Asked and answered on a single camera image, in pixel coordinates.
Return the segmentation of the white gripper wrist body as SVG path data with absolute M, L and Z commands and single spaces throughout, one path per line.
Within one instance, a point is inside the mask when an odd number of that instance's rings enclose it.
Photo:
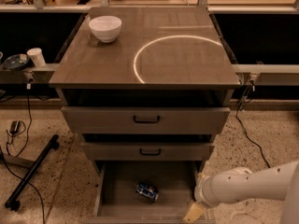
M 213 208 L 219 204 L 215 201 L 210 187 L 211 177 L 206 176 L 203 179 L 196 177 L 196 186 L 194 188 L 194 199 L 205 208 Z

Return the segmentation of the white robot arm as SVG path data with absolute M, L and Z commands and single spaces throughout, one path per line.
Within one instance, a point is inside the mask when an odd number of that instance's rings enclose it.
M 191 202 L 183 221 L 193 224 L 208 208 L 248 199 L 283 201 L 279 224 L 299 224 L 299 161 L 256 173 L 245 167 L 211 176 L 199 173 L 194 202 Z

